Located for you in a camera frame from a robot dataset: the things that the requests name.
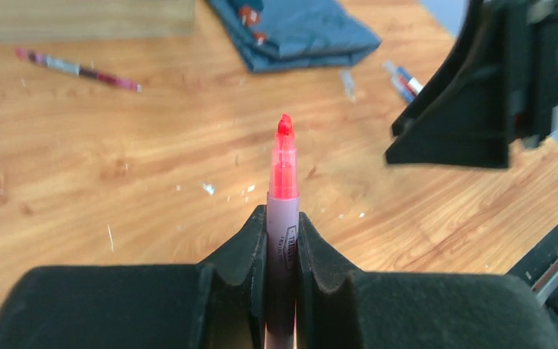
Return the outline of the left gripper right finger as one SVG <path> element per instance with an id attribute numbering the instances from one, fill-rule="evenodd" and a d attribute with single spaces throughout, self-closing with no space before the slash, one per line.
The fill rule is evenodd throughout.
<path id="1" fill-rule="evenodd" d="M 367 272 L 299 218 L 299 348 L 558 348 L 519 278 Z"/>

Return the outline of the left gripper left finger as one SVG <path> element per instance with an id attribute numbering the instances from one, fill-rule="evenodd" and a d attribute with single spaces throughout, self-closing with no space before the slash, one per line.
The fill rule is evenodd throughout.
<path id="1" fill-rule="evenodd" d="M 262 348 L 265 213 L 196 264 L 29 270 L 0 307 L 0 348 Z"/>

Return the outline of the clear pen cap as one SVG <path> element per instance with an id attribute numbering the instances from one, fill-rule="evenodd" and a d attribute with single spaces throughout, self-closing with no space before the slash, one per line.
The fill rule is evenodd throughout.
<path id="1" fill-rule="evenodd" d="M 352 103 L 356 103 L 355 83 L 351 71 L 349 69 L 340 69 L 339 77 L 344 88 L 344 94 Z"/>

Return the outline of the white pen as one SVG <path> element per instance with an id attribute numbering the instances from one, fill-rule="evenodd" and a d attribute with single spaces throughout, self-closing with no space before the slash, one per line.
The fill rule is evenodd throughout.
<path id="1" fill-rule="evenodd" d="M 397 75 L 414 96 L 417 96 L 422 91 L 423 84 L 413 77 L 403 66 L 397 67 Z"/>

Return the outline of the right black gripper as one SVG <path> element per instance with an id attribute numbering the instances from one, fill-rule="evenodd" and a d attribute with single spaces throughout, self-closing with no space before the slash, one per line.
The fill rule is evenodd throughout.
<path id="1" fill-rule="evenodd" d="M 388 164 L 505 169 L 558 106 L 558 1 L 471 1 L 444 63 L 392 124 Z"/>

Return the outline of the purple pen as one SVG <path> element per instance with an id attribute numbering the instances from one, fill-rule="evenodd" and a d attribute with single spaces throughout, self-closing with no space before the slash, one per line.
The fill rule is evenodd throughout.
<path id="1" fill-rule="evenodd" d="M 386 60 L 383 63 L 383 67 L 389 73 L 392 86 L 395 88 L 395 90 L 398 92 L 401 98 L 407 104 L 412 103 L 414 99 L 414 95 L 409 90 L 406 83 L 402 80 L 394 63 L 392 63 L 390 60 Z"/>
<path id="2" fill-rule="evenodd" d="M 272 148 L 266 205 L 266 348 L 294 346 L 299 234 L 299 185 L 294 125 L 278 122 Z"/>

